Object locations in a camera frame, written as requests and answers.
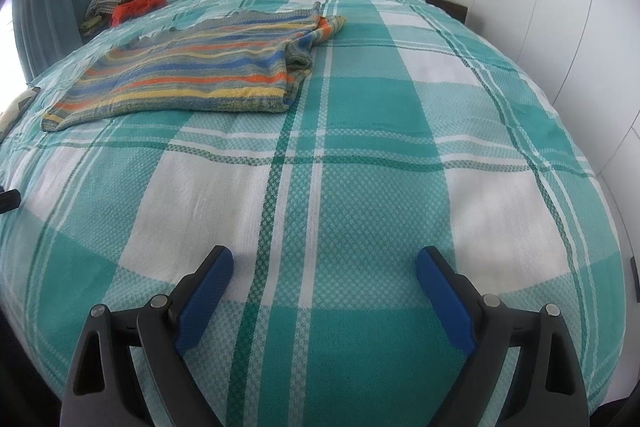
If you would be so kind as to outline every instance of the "orange towel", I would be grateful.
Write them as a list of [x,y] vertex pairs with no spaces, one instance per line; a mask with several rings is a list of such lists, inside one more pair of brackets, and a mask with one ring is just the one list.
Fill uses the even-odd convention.
[[113,9],[111,16],[111,27],[122,24],[124,21],[140,17],[153,10],[167,6],[166,0],[133,0],[124,4],[119,4]]

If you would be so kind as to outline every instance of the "folded cloth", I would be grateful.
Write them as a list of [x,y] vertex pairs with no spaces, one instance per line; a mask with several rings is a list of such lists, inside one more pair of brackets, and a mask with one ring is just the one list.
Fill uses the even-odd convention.
[[133,0],[118,4],[111,15],[111,27],[122,24],[124,21],[143,16],[153,10],[167,6],[166,0]]
[[311,74],[311,47],[344,25],[320,3],[238,12],[133,39],[99,58],[42,117],[44,131],[145,110],[284,112]]
[[96,15],[80,23],[78,25],[78,30],[80,31],[80,33],[87,33],[91,31],[92,28],[96,27],[101,23],[102,23],[102,15]]

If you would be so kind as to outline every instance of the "teal and white plaid blanket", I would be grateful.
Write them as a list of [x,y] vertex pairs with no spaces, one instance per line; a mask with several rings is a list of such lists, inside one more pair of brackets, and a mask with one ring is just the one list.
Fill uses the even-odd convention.
[[[234,277],[186,362],[225,425],[423,426],[463,364],[415,278],[416,253],[435,245],[481,293],[559,305],[597,406],[625,327],[616,234],[587,161],[521,70],[423,0],[168,1],[39,77],[0,146],[0,182],[23,195],[0,216],[0,303],[58,394],[93,304],[140,306],[221,244]],[[348,24],[315,48],[288,113],[40,130],[112,46],[315,1]]]

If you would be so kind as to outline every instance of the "nightstand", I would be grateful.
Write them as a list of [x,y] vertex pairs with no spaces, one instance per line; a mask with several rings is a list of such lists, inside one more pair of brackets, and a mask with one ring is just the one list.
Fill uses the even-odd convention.
[[466,12],[468,8],[466,6],[462,6],[462,4],[454,3],[453,1],[447,0],[425,0],[429,4],[433,4],[438,8],[442,8],[445,12],[451,15],[454,19],[459,20],[463,24],[466,19]]

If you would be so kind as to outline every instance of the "metal screw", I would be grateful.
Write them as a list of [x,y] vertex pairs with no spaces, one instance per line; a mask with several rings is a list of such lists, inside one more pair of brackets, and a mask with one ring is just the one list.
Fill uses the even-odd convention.
[[169,297],[166,295],[155,295],[151,297],[151,307],[152,308],[162,308],[165,304],[167,304]]
[[492,293],[487,293],[487,295],[482,297],[482,300],[489,308],[497,308],[500,306],[500,299]]
[[99,317],[104,313],[104,304],[96,304],[93,308],[91,308],[91,316]]
[[545,306],[545,310],[546,313],[548,315],[551,315],[552,317],[558,317],[558,315],[560,314],[560,308],[558,308],[558,306],[556,306],[555,304],[547,304]]

